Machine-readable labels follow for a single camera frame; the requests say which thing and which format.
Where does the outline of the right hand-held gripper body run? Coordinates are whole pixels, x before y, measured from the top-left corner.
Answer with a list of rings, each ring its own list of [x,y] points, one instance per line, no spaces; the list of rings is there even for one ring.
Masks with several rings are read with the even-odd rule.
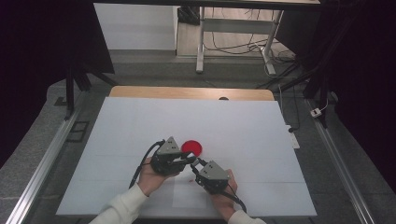
[[[197,184],[209,194],[223,192],[228,187],[229,180],[229,174],[214,161],[207,162],[195,177]]]

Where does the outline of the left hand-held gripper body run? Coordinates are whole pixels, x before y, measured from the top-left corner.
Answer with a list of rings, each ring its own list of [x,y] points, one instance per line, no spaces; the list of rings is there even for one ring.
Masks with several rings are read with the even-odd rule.
[[[159,175],[174,175],[184,170],[187,155],[183,153],[173,136],[170,136],[153,154],[151,168]]]

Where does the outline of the round red ink pad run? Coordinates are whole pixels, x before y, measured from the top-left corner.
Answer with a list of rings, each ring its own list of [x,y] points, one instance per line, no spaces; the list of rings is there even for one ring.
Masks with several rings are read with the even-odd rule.
[[[192,152],[196,157],[199,157],[202,154],[203,147],[199,142],[195,140],[189,140],[182,145],[181,151]]]

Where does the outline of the white paper sheet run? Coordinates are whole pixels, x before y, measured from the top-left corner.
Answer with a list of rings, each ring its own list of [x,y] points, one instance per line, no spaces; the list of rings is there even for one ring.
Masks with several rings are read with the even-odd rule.
[[[191,170],[184,170],[174,179],[173,207],[177,208],[206,208],[204,189],[195,182],[195,174]]]

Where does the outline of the person's left hand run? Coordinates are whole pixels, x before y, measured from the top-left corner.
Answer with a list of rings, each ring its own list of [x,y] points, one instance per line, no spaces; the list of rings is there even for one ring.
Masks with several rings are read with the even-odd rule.
[[[137,185],[142,190],[142,192],[148,197],[152,192],[157,190],[165,180],[168,178],[177,176],[173,175],[159,175],[157,174],[150,165],[151,158],[146,158],[142,169],[139,174]]]

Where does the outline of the person's right hand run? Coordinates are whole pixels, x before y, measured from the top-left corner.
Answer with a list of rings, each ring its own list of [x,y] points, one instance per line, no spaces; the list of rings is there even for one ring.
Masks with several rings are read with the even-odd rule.
[[[229,186],[225,191],[229,194],[235,194],[237,192],[237,183],[234,179],[233,171],[228,169],[227,172],[230,176],[230,179]],[[210,196],[210,199],[214,208],[219,212],[222,218],[228,222],[231,216],[235,213],[235,209],[233,207],[234,201],[220,194],[213,194]]]

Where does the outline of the large white table mat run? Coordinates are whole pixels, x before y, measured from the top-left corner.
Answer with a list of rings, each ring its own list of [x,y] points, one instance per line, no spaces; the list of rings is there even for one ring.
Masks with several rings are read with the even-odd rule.
[[[315,215],[277,102],[124,97],[105,99],[58,215],[96,216],[168,137],[199,142],[203,160],[232,170],[250,216]]]

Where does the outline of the black tripod stand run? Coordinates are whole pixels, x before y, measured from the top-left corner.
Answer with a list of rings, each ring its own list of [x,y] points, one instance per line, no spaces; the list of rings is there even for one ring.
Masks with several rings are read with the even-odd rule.
[[[75,112],[74,84],[78,85],[81,91],[89,91],[92,87],[88,74],[98,77],[111,87],[118,86],[118,83],[107,77],[104,73],[87,63],[73,63],[66,73],[66,114],[65,120],[71,119]]]
[[[258,89],[265,88],[269,89],[275,82],[278,80],[285,78],[291,72],[299,68],[301,65],[297,61],[286,61],[289,66],[281,72],[279,75],[270,75],[270,80],[260,84]],[[303,81],[308,80],[307,86],[303,90],[303,97],[305,99],[313,99],[317,93],[319,93],[319,101],[318,101],[318,110],[320,111],[320,115],[317,115],[314,118],[317,118],[318,121],[324,128],[327,128],[326,121],[326,108],[329,104],[328,99],[328,76],[325,74],[326,66],[323,62],[319,62],[312,69],[304,70],[297,78],[292,81],[281,85],[278,89],[274,90],[274,92],[280,93],[281,91],[288,90],[297,84],[302,83]]]

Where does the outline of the white partition panel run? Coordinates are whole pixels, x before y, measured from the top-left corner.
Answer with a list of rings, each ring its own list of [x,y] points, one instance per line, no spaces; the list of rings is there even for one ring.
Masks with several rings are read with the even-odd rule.
[[[109,49],[176,50],[177,9],[94,4]]]

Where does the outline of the dark box under desk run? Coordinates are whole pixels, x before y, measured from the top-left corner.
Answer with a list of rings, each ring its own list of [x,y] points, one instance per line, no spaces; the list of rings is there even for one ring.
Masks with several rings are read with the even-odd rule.
[[[177,9],[177,19],[181,23],[199,25],[200,14],[198,7],[179,7]]]

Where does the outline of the black curtain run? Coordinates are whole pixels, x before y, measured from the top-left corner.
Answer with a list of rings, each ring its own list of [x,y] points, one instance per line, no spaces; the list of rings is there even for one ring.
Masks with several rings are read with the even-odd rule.
[[[0,0],[0,167],[70,72],[114,72],[94,0]]]
[[[332,8],[285,11],[276,38],[312,69],[352,19],[324,73],[335,113],[396,193],[396,0],[319,1]]]

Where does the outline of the black floor hatch frame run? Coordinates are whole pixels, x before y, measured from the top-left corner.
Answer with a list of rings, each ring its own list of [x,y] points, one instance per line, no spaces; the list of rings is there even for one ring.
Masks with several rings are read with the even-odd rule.
[[[88,121],[76,121],[73,124],[66,141],[71,143],[81,143],[88,131],[89,124],[90,123]]]

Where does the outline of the aluminium floor rail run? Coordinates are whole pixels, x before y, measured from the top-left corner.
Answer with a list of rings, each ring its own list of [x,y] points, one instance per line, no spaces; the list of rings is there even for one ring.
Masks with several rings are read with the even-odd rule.
[[[42,160],[35,169],[35,172],[21,194],[21,197],[8,217],[6,224],[22,224],[26,219],[42,184],[45,182],[53,163],[56,161],[63,147],[67,135],[69,135],[84,105],[87,95],[87,92],[82,92],[76,100],[75,109],[69,119],[63,119],[56,134],[51,139],[49,147],[47,148]]]
[[[361,224],[375,224],[375,219],[349,172],[329,129],[325,128],[318,119],[313,119],[313,121]]]

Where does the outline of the white desk frame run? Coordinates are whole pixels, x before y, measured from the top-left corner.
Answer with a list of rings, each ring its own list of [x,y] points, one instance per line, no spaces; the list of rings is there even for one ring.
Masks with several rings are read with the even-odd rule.
[[[242,20],[242,19],[221,19],[214,16],[205,15],[205,7],[199,7],[200,25],[199,25],[199,42],[197,48],[196,73],[202,74],[204,71],[204,36],[205,32],[212,33],[230,33],[230,34],[250,34],[250,35],[267,35],[264,47],[259,47],[259,52],[264,61],[265,71],[268,75],[273,76],[276,73],[270,50],[274,42],[276,31],[283,14],[282,10],[273,10],[274,17],[269,21]]]

